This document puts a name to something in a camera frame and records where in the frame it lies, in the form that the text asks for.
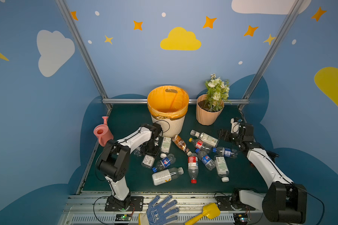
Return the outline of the white label bottle white cap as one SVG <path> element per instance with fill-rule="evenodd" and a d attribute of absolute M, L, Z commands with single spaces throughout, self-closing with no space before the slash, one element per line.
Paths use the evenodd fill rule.
<path fill-rule="evenodd" d="M 141 165 L 145 168 L 151 169 L 154 165 L 155 158 L 150 155 L 145 155 Z"/>

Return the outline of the clear bottle white label top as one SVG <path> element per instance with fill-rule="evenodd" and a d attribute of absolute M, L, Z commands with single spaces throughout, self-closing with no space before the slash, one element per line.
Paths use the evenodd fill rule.
<path fill-rule="evenodd" d="M 200 140 L 209 144 L 212 147 L 218 146 L 219 140 L 217 138 L 214 138 L 214 137 L 204 133 L 204 132 L 198 132 L 198 131 L 195 131 L 195 130 L 191 130 L 190 135 L 194 136 L 196 138 L 199 138 Z"/>

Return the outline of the green white label bottle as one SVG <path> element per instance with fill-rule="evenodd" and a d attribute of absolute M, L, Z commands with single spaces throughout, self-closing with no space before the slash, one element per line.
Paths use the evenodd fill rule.
<path fill-rule="evenodd" d="M 171 138 L 164 137 L 161 143 L 161 153 L 169 154 L 171 147 Z"/>

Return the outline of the brown tea bottle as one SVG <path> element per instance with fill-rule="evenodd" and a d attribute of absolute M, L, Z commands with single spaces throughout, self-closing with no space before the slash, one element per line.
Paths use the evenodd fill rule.
<path fill-rule="evenodd" d="M 175 135 L 174 137 L 172 137 L 172 141 L 186 155 L 188 155 L 188 156 L 190 155 L 190 150 L 188 149 L 188 147 L 187 147 L 186 143 L 184 142 L 184 140 L 179 135 Z"/>

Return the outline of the large white label bottle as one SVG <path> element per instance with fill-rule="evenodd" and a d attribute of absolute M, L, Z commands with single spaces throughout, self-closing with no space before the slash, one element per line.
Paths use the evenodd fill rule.
<path fill-rule="evenodd" d="M 174 179 L 177 179 L 180 175 L 184 174 L 182 167 L 179 168 L 170 168 L 160 172 L 156 172 L 152 175 L 153 184 L 155 186 L 170 182 Z"/>

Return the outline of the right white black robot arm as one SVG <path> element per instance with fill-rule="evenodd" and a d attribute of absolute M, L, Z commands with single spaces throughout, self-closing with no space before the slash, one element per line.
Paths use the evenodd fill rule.
<path fill-rule="evenodd" d="M 307 214 L 307 191 L 295 184 L 273 162 L 271 152 L 254 139 L 254 128 L 249 123 L 232 122 L 230 130 L 220 129 L 218 138 L 232 142 L 258 170 L 268 191 L 265 195 L 252 190 L 237 189 L 232 193 L 231 206 L 240 210 L 251 206 L 264 213 L 270 222 L 304 224 Z"/>

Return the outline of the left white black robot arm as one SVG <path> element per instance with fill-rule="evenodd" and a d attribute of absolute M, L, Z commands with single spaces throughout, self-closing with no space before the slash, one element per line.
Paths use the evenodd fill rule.
<path fill-rule="evenodd" d="M 109 182 L 113 198 L 124 203 L 128 201 L 130 190 L 125 175 L 130 165 L 130 155 L 139 150 L 144 155 L 157 157 L 160 147 L 160 135 L 163 133 L 160 124 L 142 124 L 138 130 L 117 141 L 109 140 L 103 153 L 98 157 L 98 169 Z"/>

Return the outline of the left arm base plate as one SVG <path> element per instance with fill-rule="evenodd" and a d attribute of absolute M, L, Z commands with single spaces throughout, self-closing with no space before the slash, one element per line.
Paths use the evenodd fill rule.
<path fill-rule="evenodd" d="M 142 211 L 144 205 L 144 197 L 133 196 L 126 197 L 123 201 L 116 199 L 114 196 L 107 198 L 105 211 Z"/>

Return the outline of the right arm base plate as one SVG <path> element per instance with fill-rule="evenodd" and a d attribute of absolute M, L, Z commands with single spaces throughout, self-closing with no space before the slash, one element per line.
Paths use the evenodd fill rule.
<path fill-rule="evenodd" d="M 239 190 L 235 189 L 231 194 L 215 192 L 214 198 L 220 211 L 255 211 L 256 208 L 243 204 L 239 200 Z"/>

